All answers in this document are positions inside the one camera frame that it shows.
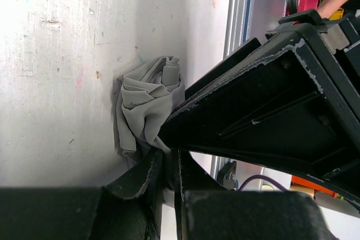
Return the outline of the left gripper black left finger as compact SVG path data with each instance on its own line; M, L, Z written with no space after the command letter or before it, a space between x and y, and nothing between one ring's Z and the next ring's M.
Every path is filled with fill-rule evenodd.
M163 153L104 187L1 188L1 239L159 239Z

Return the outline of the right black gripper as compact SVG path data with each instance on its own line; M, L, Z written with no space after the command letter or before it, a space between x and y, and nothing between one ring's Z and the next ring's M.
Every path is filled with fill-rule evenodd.
M273 36L300 34L328 73L332 82L359 118L359 18L348 14L338 20L322 19L316 10L285 16L265 33Z

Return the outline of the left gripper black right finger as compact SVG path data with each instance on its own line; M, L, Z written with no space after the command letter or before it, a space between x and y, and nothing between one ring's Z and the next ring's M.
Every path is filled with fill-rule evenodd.
M299 192L230 191L187 151L175 150L178 239L334 239L320 209Z

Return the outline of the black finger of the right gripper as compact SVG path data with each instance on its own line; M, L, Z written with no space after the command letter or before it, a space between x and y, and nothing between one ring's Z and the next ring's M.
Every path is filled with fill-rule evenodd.
M161 127L172 148L231 157L359 202L359 93L336 60L279 33L185 101Z
M222 60L218 65L212 68L193 85L191 85L185 91L185 99L189 99L198 91L202 90L204 87L210 84L213 80L220 77L231 68L235 67L260 46L261 43L257 38L250 38L249 40L247 40L245 43L240 45L237 50L232 52L228 57Z

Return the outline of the grey underwear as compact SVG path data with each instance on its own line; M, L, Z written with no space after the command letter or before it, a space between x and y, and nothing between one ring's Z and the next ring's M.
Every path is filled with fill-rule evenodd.
M121 153L138 163L152 148L168 154L161 126L185 100L179 58L161 56L118 78L116 120Z

